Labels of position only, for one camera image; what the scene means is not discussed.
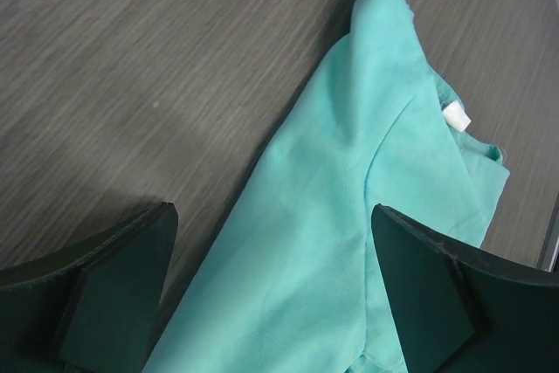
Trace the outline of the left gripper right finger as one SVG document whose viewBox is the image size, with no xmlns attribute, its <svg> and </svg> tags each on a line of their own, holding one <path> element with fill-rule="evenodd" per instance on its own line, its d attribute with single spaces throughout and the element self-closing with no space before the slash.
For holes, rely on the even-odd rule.
<svg viewBox="0 0 559 373">
<path fill-rule="evenodd" d="M 556 372 L 558 275 L 438 233 L 388 206 L 372 236 L 410 372 Z"/>
</svg>

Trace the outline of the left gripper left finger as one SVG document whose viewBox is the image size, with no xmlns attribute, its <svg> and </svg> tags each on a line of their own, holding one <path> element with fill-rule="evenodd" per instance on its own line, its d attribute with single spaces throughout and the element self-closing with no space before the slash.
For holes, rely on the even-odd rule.
<svg viewBox="0 0 559 373">
<path fill-rule="evenodd" d="M 159 203 L 1 272 L 3 372 L 140 372 L 178 226 Z"/>
</svg>

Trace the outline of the teal t shirt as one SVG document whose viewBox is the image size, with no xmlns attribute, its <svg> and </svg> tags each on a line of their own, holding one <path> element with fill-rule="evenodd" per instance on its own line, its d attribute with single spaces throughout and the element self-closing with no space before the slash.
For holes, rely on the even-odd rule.
<svg viewBox="0 0 559 373">
<path fill-rule="evenodd" d="M 404 372 L 373 244 L 390 206 L 480 246 L 508 179 L 460 133 L 406 0 L 356 0 L 268 143 L 147 372 Z"/>
</svg>

